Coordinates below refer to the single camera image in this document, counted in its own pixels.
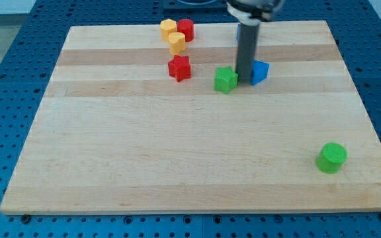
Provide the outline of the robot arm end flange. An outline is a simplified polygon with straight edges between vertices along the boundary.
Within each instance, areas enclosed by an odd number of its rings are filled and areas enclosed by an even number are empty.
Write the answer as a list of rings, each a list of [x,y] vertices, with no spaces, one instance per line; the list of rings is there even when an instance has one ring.
[[[227,0],[227,10],[241,24],[257,26],[270,22],[282,9],[285,0]]]

